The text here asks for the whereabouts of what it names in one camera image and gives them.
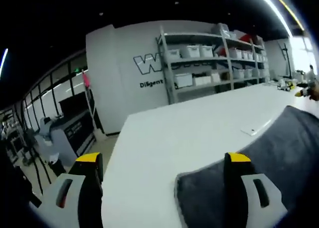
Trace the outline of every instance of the white tabletop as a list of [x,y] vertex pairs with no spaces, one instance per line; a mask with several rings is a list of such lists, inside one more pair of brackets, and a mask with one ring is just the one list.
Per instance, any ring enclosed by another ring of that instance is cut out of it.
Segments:
[[[128,117],[102,183],[106,228],[179,228],[173,198],[177,174],[236,152],[259,137],[287,105],[319,117],[319,105],[259,84]],[[271,122],[255,136],[241,131]]]

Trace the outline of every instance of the gray cloth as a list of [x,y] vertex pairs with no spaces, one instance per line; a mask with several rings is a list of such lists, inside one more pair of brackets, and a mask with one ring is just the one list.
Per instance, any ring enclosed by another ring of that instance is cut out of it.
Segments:
[[[289,210],[319,160],[319,120],[287,106],[260,138],[240,152],[251,159],[257,172],[264,173],[279,188]],[[220,161],[177,176],[174,195],[184,227],[223,227],[227,219],[223,167]]]

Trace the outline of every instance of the ceiling light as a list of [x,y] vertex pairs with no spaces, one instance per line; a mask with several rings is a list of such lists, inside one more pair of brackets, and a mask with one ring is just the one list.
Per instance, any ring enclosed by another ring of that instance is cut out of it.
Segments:
[[286,23],[284,17],[282,16],[282,14],[279,12],[279,10],[276,8],[276,6],[273,4],[273,2],[271,2],[271,0],[264,0],[266,2],[266,4],[268,4],[268,6],[272,9],[272,11],[276,14],[276,16],[279,18],[280,22],[282,23],[282,25],[285,27],[289,37],[292,37],[293,34],[291,33],[288,24]]
[[0,78],[1,78],[1,73],[2,73],[2,68],[3,68],[3,64],[4,64],[4,60],[5,60],[5,57],[6,57],[6,54],[8,53],[8,49],[6,48],[5,51],[4,51],[4,54],[2,56],[2,61],[1,61],[1,66],[0,66]]
[[288,7],[287,4],[285,4],[285,2],[283,0],[279,0],[279,2],[282,3],[282,5],[288,10],[288,12],[290,13],[290,15],[294,18],[294,20],[297,22],[297,24],[299,25],[299,27],[301,28],[302,31],[305,31],[304,27],[302,26],[301,22],[299,21],[299,19],[297,18],[297,16],[294,14],[294,12],[292,12],[292,10]]

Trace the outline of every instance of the workbench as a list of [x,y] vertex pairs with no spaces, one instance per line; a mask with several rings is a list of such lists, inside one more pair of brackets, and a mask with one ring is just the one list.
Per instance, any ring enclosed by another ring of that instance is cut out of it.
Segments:
[[[130,115],[102,183],[102,221],[110,228],[180,228],[177,174],[202,168],[257,139],[287,105],[319,118],[319,104],[258,84]],[[266,124],[256,135],[241,131]]]

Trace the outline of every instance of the wall logo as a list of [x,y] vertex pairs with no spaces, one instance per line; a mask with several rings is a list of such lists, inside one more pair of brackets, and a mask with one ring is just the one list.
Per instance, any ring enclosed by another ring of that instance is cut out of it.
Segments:
[[155,53],[155,56],[148,53],[144,55],[144,58],[142,56],[136,56],[133,57],[133,60],[142,75],[149,74],[151,70],[153,70],[153,72],[161,72],[159,55],[158,52]]

